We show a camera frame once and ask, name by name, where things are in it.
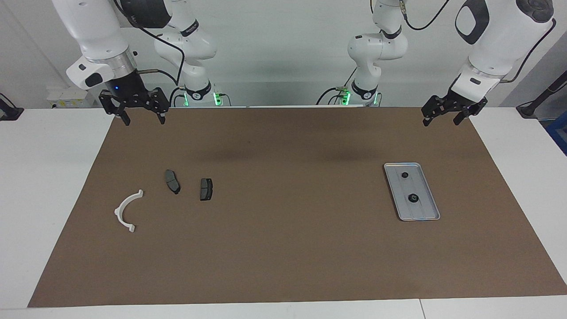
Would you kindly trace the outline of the silver metal tray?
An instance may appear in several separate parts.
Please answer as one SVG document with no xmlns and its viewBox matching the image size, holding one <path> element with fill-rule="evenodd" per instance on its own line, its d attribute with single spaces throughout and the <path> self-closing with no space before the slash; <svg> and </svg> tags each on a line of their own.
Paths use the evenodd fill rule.
<svg viewBox="0 0 567 319">
<path fill-rule="evenodd" d="M 401 221 L 439 220 L 441 214 L 423 168 L 417 162 L 387 162 L 383 165 L 389 190 Z M 407 172 L 409 177 L 401 174 Z M 409 202 L 409 194 L 417 194 L 419 202 Z"/>
</svg>

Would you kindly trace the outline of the white box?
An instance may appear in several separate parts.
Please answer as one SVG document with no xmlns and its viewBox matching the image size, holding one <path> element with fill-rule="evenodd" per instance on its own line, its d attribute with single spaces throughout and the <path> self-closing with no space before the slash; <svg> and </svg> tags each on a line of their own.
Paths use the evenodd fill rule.
<svg viewBox="0 0 567 319">
<path fill-rule="evenodd" d="M 96 108 L 93 95 L 83 89 L 49 89 L 45 99 L 51 108 Z"/>
</svg>

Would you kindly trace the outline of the dark curved brake pad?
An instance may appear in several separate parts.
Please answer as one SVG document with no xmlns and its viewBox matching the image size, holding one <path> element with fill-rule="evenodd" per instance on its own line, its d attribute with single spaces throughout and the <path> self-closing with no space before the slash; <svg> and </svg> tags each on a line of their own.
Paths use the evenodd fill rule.
<svg viewBox="0 0 567 319">
<path fill-rule="evenodd" d="M 179 184 L 175 172 L 168 169 L 165 171 L 164 176 L 165 176 L 166 185 L 168 186 L 170 191 L 172 191 L 176 195 L 179 194 L 181 190 L 181 186 Z"/>
</svg>

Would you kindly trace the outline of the white curved plastic part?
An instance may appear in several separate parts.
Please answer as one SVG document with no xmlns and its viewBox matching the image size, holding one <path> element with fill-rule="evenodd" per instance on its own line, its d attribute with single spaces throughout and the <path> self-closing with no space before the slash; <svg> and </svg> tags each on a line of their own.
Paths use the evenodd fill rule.
<svg viewBox="0 0 567 319">
<path fill-rule="evenodd" d="M 125 208 L 134 200 L 137 200 L 138 198 L 142 198 L 144 195 L 144 191 L 142 189 L 139 189 L 138 192 L 126 197 L 124 200 L 122 200 L 122 202 L 119 204 L 119 206 L 114 210 L 114 214 L 118 220 L 118 222 L 122 225 L 125 226 L 130 233 L 134 233 L 136 230 L 136 226 L 134 224 L 131 223 L 127 223 L 124 220 L 124 210 Z"/>
</svg>

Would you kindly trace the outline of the blue crate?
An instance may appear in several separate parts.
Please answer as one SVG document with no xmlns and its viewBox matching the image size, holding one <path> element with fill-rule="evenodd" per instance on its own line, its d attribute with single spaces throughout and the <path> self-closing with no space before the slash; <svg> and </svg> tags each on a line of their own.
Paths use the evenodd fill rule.
<svg viewBox="0 0 567 319">
<path fill-rule="evenodd" d="M 551 121 L 551 123 L 545 127 L 545 131 L 563 154 L 567 156 L 567 112 L 563 113 L 554 121 Z"/>
</svg>

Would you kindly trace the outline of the black table clamp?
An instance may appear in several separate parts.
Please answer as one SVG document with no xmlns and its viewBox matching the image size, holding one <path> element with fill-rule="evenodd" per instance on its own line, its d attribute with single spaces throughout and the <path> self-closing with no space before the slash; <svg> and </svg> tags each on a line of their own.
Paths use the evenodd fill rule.
<svg viewBox="0 0 567 319">
<path fill-rule="evenodd" d="M 0 121 L 16 121 L 24 112 L 24 108 L 16 107 L 6 95 L 0 93 Z"/>
</svg>

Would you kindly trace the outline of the brown table mat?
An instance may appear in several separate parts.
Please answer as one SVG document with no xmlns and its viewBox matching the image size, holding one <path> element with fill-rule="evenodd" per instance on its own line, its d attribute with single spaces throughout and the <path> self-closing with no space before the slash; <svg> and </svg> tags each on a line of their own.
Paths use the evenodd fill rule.
<svg viewBox="0 0 567 319">
<path fill-rule="evenodd" d="M 567 294 L 470 121 L 424 127 L 416 108 L 129 115 L 112 121 L 29 307 Z M 387 162 L 421 165 L 439 220 L 398 218 Z M 139 189 L 130 233 L 114 210 Z"/>
</svg>

